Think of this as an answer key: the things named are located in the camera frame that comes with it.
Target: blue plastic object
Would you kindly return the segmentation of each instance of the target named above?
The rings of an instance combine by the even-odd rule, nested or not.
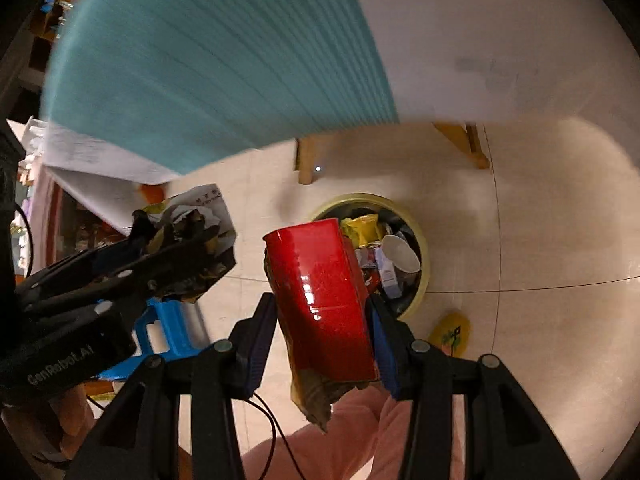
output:
[[[160,354],[165,361],[191,357],[200,352],[200,349],[194,348],[189,340],[180,310],[180,301],[148,300],[146,304],[148,305],[147,310],[134,325],[142,354],[134,355],[103,371],[98,375],[100,379],[105,381],[125,381],[144,359],[154,354],[146,327],[156,320],[160,320],[164,337],[169,345],[169,349]]]

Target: finger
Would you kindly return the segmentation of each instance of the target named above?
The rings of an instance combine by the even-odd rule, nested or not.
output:
[[[61,394],[58,406],[62,431],[71,436],[79,434],[87,420],[87,413],[91,412],[86,402],[84,386],[81,384]]]
[[[94,425],[94,415],[91,412],[91,409],[89,409],[89,412],[85,415],[82,424],[78,428],[78,432],[75,435],[65,434],[62,437],[62,441],[60,442],[60,451],[62,454],[70,460],[75,457],[78,449],[80,449],[84,439],[92,430]]]

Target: yellow slipper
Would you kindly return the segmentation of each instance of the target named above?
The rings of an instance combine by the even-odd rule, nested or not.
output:
[[[427,341],[452,357],[462,357],[471,336],[471,323],[461,312],[443,317]]]

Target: torn red packaging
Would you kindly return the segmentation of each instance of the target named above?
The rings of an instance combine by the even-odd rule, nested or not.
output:
[[[292,400],[323,427],[329,403],[378,378],[362,272],[337,219],[279,229],[264,240],[293,374]]]

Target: wooden leg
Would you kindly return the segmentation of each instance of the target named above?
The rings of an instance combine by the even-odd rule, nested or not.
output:
[[[459,124],[451,123],[433,123],[433,126],[447,137],[457,149],[468,156],[477,168],[486,170],[491,167],[489,159],[480,147],[478,128],[475,124],[467,123],[466,129]]]
[[[296,169],[298,170],[298,182],[311,184],[316,170],[316,138],[314,136],[297,139],[298,152],[296,154]]]

